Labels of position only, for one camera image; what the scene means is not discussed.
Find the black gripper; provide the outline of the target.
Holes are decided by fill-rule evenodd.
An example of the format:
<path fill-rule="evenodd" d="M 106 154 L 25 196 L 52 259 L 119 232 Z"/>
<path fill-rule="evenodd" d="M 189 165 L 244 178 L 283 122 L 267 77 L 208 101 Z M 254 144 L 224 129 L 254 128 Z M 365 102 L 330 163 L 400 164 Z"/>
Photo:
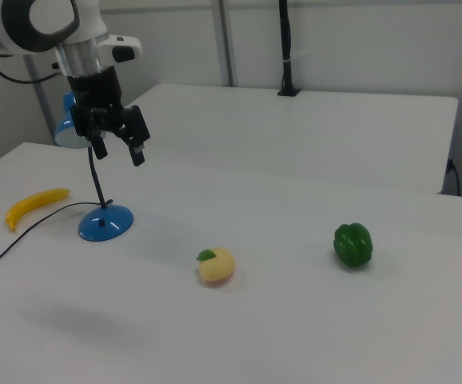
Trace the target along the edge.
<path fill-rule="evenodd" d="M 138 106 L 123 107 L 121 86 L 114 66 L 82 77 L 68 77 L 75 103 L 70 107 L 74 127 L 80 137 L 96 137 L 99 131 L 109 131 L 121 137 L 128 146 L 134 166 L 145 157 L 144 143 L 150 133 Z M 108 155 L 101 136 L 91 141 L 96 159 Z"/>

